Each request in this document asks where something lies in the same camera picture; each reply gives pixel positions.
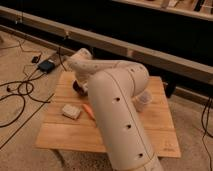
dark wall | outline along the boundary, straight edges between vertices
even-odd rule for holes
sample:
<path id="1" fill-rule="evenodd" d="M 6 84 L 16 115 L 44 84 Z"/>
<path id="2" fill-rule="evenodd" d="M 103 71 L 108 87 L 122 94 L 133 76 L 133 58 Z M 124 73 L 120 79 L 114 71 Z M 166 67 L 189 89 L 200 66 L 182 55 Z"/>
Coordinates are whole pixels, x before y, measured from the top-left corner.
<path id="1" fill-rule="evenodd" d="M 213 22 L 109 0 L 1 0 L 0 4 L 212 66 Z"/>

table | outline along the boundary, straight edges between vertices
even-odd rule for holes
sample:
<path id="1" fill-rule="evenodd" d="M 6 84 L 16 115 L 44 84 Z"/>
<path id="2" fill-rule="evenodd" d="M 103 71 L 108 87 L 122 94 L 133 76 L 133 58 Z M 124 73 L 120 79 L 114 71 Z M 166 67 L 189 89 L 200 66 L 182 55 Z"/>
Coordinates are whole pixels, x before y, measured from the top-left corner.
<path id="1" fill-rule="evenodd" d="M 45 112 L 36 147 L 84 152 L 106 152 L 100 132 L 84 111 L 77 121 L 62 115 L 62 107 L 72 104 L 81 107 L 88 103 L 87 97 L 80 97 L 73 89 L 75 81 L 72 72 L 63 72 L 56 86 L 55 94 Z M 180 157 L 180 148 L 173 125 L 168 102 L 160 77 L 150 77 L 147 90 L 152 102 L 139 113 L 141 123 L 159 157 Z M 61 159 L 58 151 L 55 154 Z"/>

black device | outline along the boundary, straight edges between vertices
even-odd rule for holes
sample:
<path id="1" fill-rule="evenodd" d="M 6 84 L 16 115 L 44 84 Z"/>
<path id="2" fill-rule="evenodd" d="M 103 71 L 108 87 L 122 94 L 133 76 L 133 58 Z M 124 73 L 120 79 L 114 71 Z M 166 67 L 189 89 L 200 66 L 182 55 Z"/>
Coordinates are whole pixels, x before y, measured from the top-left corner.
<path id="1" fill-rule="evenodd" d="M 34 56 L 31 60 L 32 63 L 37 64 L 41 59 L 41 56 Z"/>
<path id="2" fill-rule="evenodd" d="M 49 58 L 42 61 L 38 65 L 38 69 L 45 73 L 50 73 L 53 69 L 60 65 L 65 60 L 65 56 L 61 56 L 58 52 L 53 53 Z"/>

plywood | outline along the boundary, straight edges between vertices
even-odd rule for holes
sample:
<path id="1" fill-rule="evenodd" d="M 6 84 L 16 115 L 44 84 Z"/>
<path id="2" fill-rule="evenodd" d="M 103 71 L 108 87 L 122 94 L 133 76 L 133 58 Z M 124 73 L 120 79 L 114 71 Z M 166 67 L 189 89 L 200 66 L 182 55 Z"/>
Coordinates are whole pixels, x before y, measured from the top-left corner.
<path id="1" fill-rule="evenodd" d="M 194 11 L 198 0 L 179 0 L 176 8 L 188 11 Z"/>
<path id="2" fill-rule="evenodd" d="M 152 5 L 157 5 L 160 7 L 163 0 L 134 0 L 134 2 L 143 3 L 143 4 L 152 4 Z"/>
<path id="3" fill-rule="evenodd" d="M 63 72 L 52 102 L 45 113 L 36 146 L 48 149 L 65 149 L 89 152 L 105 152 L 95 121 L 82 112 L 77 121 L 64 117 L 61 108 L 66 104 L 81 107 L 87 97 L 79 97 L 72 89 L 73 73 Z M 147 91 L 153 101 L 139 113 L 148 137 L 158 156 L 180 157 L 180 149 L 171 113 L 160 77 L 150 77 Z"/>
<path id="4" fill-rule="evenodd" d="M 212 5 L 213 5 L 212 0 L 205 0 L 200 12 L 206 13 L 206 14 L 211 14 L 211 11 L 212 11 L 212 8 L 213 8 Z"/>

gray carpet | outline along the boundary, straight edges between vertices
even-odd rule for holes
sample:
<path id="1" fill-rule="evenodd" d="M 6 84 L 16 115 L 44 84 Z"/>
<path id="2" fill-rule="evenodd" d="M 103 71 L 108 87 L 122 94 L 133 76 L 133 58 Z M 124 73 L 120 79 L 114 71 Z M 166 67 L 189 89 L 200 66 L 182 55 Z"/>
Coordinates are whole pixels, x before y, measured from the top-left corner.
<path id="1" fill-rule="evenodd" d="M 0 35 L 5 42 L 0 48 L 17 45 L 17 40 L 7 33 Z M 26 41 L 23 45 L 25 50 L 41 50 L 45 59 L 53 53 L 52 50 L 40 45 Z M 25 65 L 30 65 L 34 55 L 38 53 L 24 53 L 19 47 L 7 50 L 0 50 L 0 84 L 21 80 L 25 77 L 22 73 Z M 34 67 L 26 68 L 31 73 Z M 50 75 L 35 81 L 33 96 L 39 99 L 46 99 L 52 92 L 62 71 L 58 67 Z M 4 88 L 0 88 L 0 96 L 6 95 Z M 182 157 L 163 158 L 161 163 L 165 171 L 208 171 L 209 158 L 202 144 L 201 113 L 203 106 L 190 100 L 173 95 L 169 101 L 173 121 L 182 152 Z M 7 122 L 11 116 L 16 116 L 20 110 L 22 101 L 17 97 L 0 102 L 0 124 Z M 13 125 L 7 128 L 0 128 L 0 145 L 32 114 L 40 104 L 27 99 L 27 106 L 24 114 Z M 61 151 L 67 163 L 67 168 L 62 168 L 60 162 L 50 150 L 35 148 L 35 140 L 43 119 L 42 108 L 20 131 L 19 133 L 0 150 L 1 171 L 111 171 L 111 165 L 106 154 L 82 153 L 72 151 Z M 210 117 L 209 128 L 213 132 L 213 119 Z M 210 153 L 213 155 L 213 140 L 206 138 Z"/>

